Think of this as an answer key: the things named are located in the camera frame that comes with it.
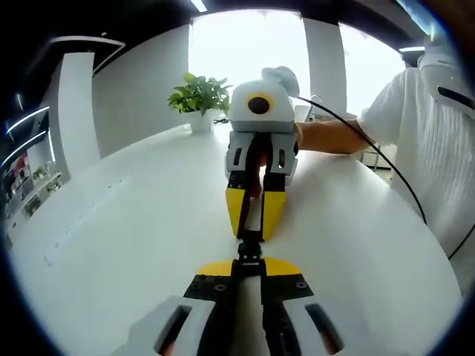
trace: white robot head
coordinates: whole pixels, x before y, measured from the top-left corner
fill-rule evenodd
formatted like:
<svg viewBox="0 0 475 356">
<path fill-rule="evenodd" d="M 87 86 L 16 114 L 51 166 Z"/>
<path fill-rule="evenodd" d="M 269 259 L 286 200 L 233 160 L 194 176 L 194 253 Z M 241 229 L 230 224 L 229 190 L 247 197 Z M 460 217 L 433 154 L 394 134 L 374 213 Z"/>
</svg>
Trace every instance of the white robot head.
<svg viewBox="0 0 475 356">
<path fill-rule="evenodd" d="M 235 131 L 293 132 L 295 112 L 290 96 L 298 96 L 295 74 L 287 67 L 264 68 L 261 79 L 238 85 L 229 120 Z"/>
</svg>

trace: human hand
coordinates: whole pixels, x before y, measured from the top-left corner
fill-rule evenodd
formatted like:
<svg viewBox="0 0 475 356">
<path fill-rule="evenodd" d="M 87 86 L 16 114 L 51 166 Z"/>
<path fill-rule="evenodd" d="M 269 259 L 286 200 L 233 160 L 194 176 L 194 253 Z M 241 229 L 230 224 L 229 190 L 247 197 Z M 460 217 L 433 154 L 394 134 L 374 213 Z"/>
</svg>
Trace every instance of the human hand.
<svg viewBox="0 0 475 356">
<path fill-rule="evenodd" d="M 302 133 L 302 130 L 297 124 L 294 124 L 294 132 L 297 136 L 297 147 L 299 147 L 304 140 L 304 134 Z M 250 194 L 252 198 L 258 198 L 261 195 L 262 192 L 262 187 L 261 187 L 261 180 L 259 178 L 259 170 L 261 167 L 265 166 L 267 164 L 267 158 L 268 158 L 267 152 L 265 152 L 264 147 L 258 147 L 258 158 L 257 158 L 257 165 L 256 169 L 253 172 L 252 175 L 252 186 L 250 189 Z"/>
</svg>

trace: ceiling light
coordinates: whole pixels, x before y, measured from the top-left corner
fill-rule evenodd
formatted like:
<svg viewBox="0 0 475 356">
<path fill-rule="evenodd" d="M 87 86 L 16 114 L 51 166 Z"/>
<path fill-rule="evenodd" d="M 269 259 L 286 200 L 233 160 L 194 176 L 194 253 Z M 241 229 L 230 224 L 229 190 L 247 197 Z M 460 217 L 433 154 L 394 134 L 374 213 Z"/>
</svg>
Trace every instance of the ceiling light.
<svg viewBox="0 0 475 356">
<path fill-rule="evenodd" d="M 21 144 L 16 150 L 14 150 L 11 154 L 9 154 L 7 156 L 7 158 L 4 159 L 4 161 L 1 163 L 0 167 L 3 167 L 4 164 L 10 159 L 12 158 L 18 151 L 20 151 L 24 146 L 26 146 L 27 144 L 29 144 L 30 142 L 32 142 L 33 140 L 37 139 L 38 137 L 40 136 L 43 136 L 44 134 L 46 134 L 47 131 L 43 131 L 43 132 L 40 132 L 38 133 L 37 135 L 33 136 L 32 138 L 30 138 L 28 141 L 26 141 L 25 143 Z"/>
<path fill-rule="evenodd" d="M 206 9 L 205 4 L 201 0 L 191 0 L 191 2 L 201 13 L 205 13 L 206 11 L 208 11 L 208 9 Z"/>
<path fill-rule="evenodd" d="M 35 116 L 35 115 L 38 114 L 38 113 L 41 113 L 41 112 L 43 112 L 43 111 L 45 111 L 45 110 L 48 110 L 49 108 L 50 108 L 49 106 L 45 106 L 44 108 L 38 109 L 37 111 L 34 111 L 34 112 L 32 112 L 31 114 L 25 116 L 23 119 L 18 120 L 17 122 L 15 122 L 13 125 L 11 125 L 11 126 L 8 128 L 7 132 L 5 132 L 5 135 L 8 134 L 10 131 L 12 131 L 15 127 L 17 127 L 18 125 L 20 125 L 22 122 L 28 120 L 29 118 L 31 118 L 32 116 Z"/>
<path fill-rule="evenodd" d="M 22 105 L 22 97 L 20 94 L 16 94 L 16 101 L 18 102 L 18 105 L 20 105 L 20 109 L 23 111 L 23 105 Z"/>
<path fill-rule="evenodd" d="M 54 156 L 53 141 L 51 141 L 51 129 L 47 131 L 47 140 L 50 143 L 51 159 L 53 160 L 53 162 L 56 162 L 56 157 Z"/>
<path fill-rule="evenodd" d="M 399 52 L 420 52 L 423 50 L 424 46 L 399 48 Z"/>
</svg>

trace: white pillar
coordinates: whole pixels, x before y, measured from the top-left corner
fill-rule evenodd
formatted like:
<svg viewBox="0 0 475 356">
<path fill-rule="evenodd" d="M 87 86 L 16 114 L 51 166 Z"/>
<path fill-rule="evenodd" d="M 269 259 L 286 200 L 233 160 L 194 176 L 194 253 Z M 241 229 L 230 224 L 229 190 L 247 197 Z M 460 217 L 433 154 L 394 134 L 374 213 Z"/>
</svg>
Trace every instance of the white pillar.
<svg viewBox="0 0 475 356">
<path fill-rule="evenodd" d="M 94 53 L 64 55 L 46 101 L 50 106 L 51 141 L 63 182 L 100 161 L 92 108 Z"/>
<path fill-rule="evenodd" d="M 347 112 L 347 77 L 340 29 L 312 19 L 304 19 L 309 51 L 310 91 L 321 104 L 339 115 Z M 315 113 L 330 116 L 323 110 Z"/>
</svg>

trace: white shirt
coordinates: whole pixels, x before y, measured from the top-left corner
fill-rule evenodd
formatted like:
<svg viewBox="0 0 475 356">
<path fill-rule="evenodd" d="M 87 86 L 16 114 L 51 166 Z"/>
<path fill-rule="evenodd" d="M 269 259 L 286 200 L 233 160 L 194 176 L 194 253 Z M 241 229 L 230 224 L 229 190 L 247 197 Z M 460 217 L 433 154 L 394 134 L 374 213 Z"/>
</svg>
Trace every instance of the white shirt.
<svg viewBox="0 0 475 356">
<path fill-rule="evenodd" d="M 436 102 L 419 69 L 410 68 L 386 85 L 358 123 L 378 144 L 397 145 L 395 165 L 450 255 L 475 223 L 475 119 Z M 397 174 L 391 185 L 419 214 Z M 475 275 L 475 233 L 451 262 L 464 292 Z"/>
</svg>

